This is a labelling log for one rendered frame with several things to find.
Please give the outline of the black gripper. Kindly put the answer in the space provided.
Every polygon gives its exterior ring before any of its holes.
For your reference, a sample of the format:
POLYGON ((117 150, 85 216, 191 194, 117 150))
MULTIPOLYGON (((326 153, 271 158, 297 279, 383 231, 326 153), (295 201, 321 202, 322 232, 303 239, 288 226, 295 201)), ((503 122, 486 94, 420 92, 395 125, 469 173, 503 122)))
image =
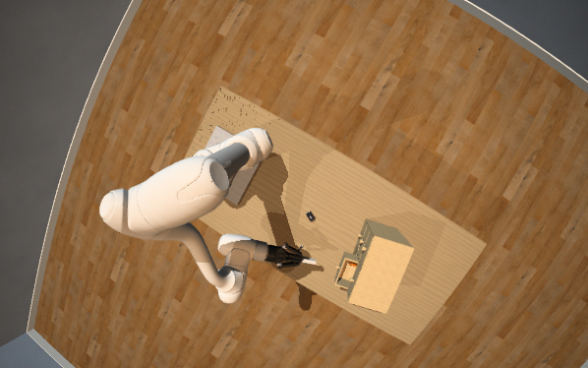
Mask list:
POLYGON ((286 267, 297 267, 300 266, 301 263, 305 264, 316 264, 315 259, 309 259, 308 257, 303 257, 302 252, 298 251, 297 249, 289 246, 287 243, 284 243, 282 246, 274 246, 274 245, 267 245, 268 246, 268 253, 266 257, 266 261, 274 262, 278 265, 278 268, 286 268, 286 267), (289 253, 286 252, 285 249, 290 250, 289 253), (290 257, 290 258, 286 258, 290 257), (288 261, 288 262, 287 262, 288 261), (281 263, 287 262, 287 263, 281 263))

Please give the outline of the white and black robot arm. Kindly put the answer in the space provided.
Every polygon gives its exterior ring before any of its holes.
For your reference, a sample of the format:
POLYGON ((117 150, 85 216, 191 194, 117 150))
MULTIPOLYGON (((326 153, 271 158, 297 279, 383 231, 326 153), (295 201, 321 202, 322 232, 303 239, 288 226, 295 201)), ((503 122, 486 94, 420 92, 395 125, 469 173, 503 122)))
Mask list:
POLYGON ((218 251, 226 257, 224 268, 217 270, 203 237, 190 222, 224 201, 237 171, 248 170, 271 154, 273 144, 266 130, 251 128, 237 135, 167 166, 129 190, 109 192, 99 209, 103 221, 125 235, 182 241, 225 303, 240 299, 246 267, 250 260, 266 259, 267 243, 240 234, 222 235, 218 251))

